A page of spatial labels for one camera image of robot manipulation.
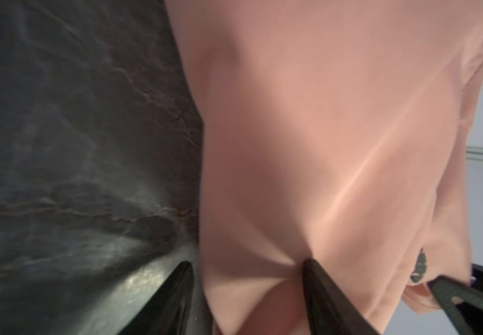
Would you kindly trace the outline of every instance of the dark marble surface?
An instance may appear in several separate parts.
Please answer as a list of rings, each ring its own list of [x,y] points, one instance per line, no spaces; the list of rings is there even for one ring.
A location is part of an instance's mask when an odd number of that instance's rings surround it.
[[[116,334],[198,273],[201,133],[161,1],[0,0],[0,334]]]

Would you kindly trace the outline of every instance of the pink shirt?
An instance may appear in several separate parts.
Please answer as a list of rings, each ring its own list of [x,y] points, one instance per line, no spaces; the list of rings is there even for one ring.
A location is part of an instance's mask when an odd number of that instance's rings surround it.
[[[166,4],[205,123],[201,277],[224,335],[309,334],[311,257],[379,332],[400,298],[438,307],[425,282],[468,284],[483,0]]]

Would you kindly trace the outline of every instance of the garment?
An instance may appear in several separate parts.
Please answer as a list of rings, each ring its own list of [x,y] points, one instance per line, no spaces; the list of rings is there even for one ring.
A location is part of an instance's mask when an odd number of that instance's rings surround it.
[[[427,281],[468,284],[483,0],[166,5],[205,124],[201,277],[224,335],[308,334],[311,257],[381,333],[402,296],[438,307]]]

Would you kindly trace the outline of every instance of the black plastic part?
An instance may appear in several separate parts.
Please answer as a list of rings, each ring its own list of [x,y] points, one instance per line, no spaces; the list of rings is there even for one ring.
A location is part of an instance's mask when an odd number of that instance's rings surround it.
[[[483,335],[483,266],[472,266],[474,282],[465,287],[450,278],[440,276],[428,283],[446,315],[460,335]],[[458,305],[452,298],[464,302]]]
[[[303,264],[303,291],[312,335],[377,335],[315,259]]]
[[[184,335],[193,282],[191,263],[180,263],[119,335]]]

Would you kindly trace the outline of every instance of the pink cloth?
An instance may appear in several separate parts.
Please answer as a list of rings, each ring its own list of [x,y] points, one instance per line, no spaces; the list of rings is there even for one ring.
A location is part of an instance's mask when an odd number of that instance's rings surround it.
[[[167,0],[205,123],[201,276],[224,335],[308,334],[317,259],[383,332],[468,283],[483,0]],[[410,275],[420,250],[422,280]]]

